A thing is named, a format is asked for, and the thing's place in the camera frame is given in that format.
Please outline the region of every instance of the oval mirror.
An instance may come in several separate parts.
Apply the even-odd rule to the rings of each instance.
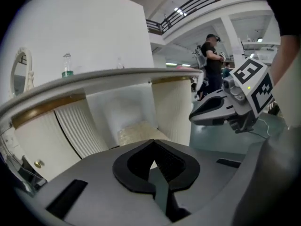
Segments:
[[[16,54],[10,76],[11,96],[18,96],[33,87],[32,55],[27,48],[20,48]]]

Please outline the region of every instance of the green label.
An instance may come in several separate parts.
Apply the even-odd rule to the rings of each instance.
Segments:
[[[64,72],[62,73],[62,77],[63,77],[63,78],[64,78],[64,77],[71,76],[71,75],[73,75],[73,71],[71,71],[71,70],[64,71]]]

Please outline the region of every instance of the gold trim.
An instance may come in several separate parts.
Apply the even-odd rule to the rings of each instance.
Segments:
[[[79,100],[86,98],[85,94],[77,94],[72,96],[67,96],[63,98],[58,98],[55,100],[47,101],[43,104],[37,105],[36,107],[29,109],[21,114],[15,115],[12,118],[12,123],[15,129],[20,127],[25,122],[49,111],[52,111],[60,106],[70,104]]]
[[[169,77],[169,78],[162,78],[162,79],[156,79],[152,81],[152,84],[161,84],[166,82],[173,82],[173,81],[185,81],[190,80],[190,76],[181,76],[181,77]]]

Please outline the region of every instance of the gold knob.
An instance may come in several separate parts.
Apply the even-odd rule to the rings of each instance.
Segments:
[[[37,167],[37,168],[41,168],[41,163],[39,161],[35,161],[34,162],[34,165]]]

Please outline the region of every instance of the railing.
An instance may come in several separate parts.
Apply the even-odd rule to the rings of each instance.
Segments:
[[[160,23],[157,23],[155,21],[151,21],[146,19],[147,29],[150,33],[155,33],[162,35],[162,25]]]
[[[218,2],[220,0],[189,0],[188,2],[184,3],[182,6],[175,9],[175,11],[169,15],[167,18],[164,19],[162,23],[156,23],[151,20],[147,20],[152,24],[156,23],[158,30],[161,34],[165,33],[167,30],[172,28],[175,24],[180,22],[182,19],[186,18],[187,16],[193,14],[194,12],[204,8],[212,3]]]

